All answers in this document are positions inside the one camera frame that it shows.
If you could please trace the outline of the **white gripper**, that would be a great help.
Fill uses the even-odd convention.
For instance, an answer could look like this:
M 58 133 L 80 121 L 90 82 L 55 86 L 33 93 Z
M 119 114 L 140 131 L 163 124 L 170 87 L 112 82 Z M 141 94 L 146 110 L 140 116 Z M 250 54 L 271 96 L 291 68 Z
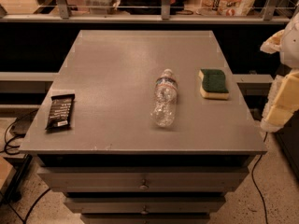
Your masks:
M 280 30 L 264 41 L 260 51 L 273 54 L 280 51 L 280 61 L 290 68 L 299 68 L 299 13 Z M 275 133 L 299 110 L 299 70 L 286 76 L 277 75 L 268 93 L 262 113 L 261 128 Z

